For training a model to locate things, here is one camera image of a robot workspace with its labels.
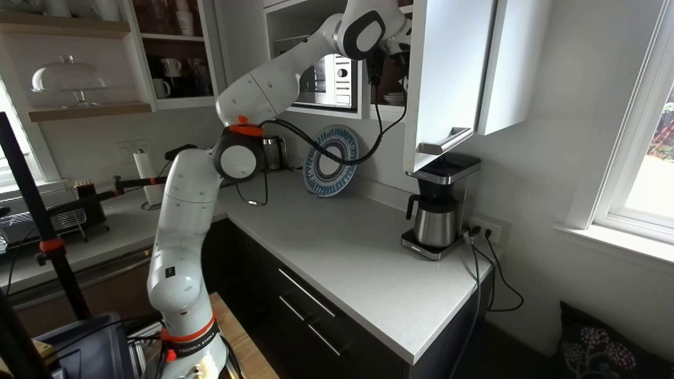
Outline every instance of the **dark cabinet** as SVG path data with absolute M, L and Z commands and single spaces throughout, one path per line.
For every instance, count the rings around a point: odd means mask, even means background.
M 232 222 L 214 223 L 203 243 L 203 279 L 288 379 L 446 378 L 475 301 L 472 298 L 411 367 Z

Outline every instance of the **plate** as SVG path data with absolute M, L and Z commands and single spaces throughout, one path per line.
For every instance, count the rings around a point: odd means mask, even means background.
M 341 125 L 323 128 L 317 146 L 345 160 L 360 155 L 357 135 Z M 338 165 L 314 148 L 303 165 L 303 184 L 314 196 L 332 199 L 351 184 L 355 168 L 357 165 Z

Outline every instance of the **kitchen counter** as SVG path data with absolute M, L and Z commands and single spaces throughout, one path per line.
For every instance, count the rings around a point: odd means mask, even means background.
M 78 271 L 147 248 L 157 211 L 143 211 L 141 202 L 141 192 L 108 201 L 110 231 L 68 244 L 71 267 Z M 422 356 L 475 289 L 468 248 L 428 261 L 400 246 L 400 234 L 411 227 L 400 211 L 351 192 L 319 201 L 306 192 L 300 173 L 270 175 L 268 207 L 249 207 L 233 189 L 221 189 L 214 222 L 223 217 L 409 364 Z M 52 279 L 50 266 L 38 267 L 34 256 L 21 256 L 13 292 Z

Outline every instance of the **drawer handle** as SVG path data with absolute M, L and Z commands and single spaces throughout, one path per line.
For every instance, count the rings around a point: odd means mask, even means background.
M 342 353 L 341 349 L 334 347 L 334 344 L 330 344 L 329 336 L 323 336 L 317 329 L 314 329 L 314 325 L 307 325 L 307 327 L 334 356 Z
M 293 307 L 290 301 L 286 301 L 284 298 L 277 298 L 277 301 L 280 301 L 281 306 L 286 306 L 300 322 L 307 321 L 307 318 L 306 318 L 296 307 Z
M 306 298 L 309 298 L 319 310 L 323 310 L 330 318 L 337 318 L 337 313 L 327 307 L 322 301 L 317 301 L 309 291 L 306 291 L 296 281 L 293 281 L 290 274 L 286 274 L 281 267 L 277 267 L 277 274 L 281 274 L 295 289 L 298 289 Z

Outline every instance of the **microwave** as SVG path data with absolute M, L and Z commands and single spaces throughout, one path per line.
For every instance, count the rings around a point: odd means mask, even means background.
M 284 39 L 274 43 L 277 56 L 306 39 Z M 327 54 L 296 75 L 296 100 L 290 112 L 357 116 L 361 112 L 361 64 L 342 54 Z

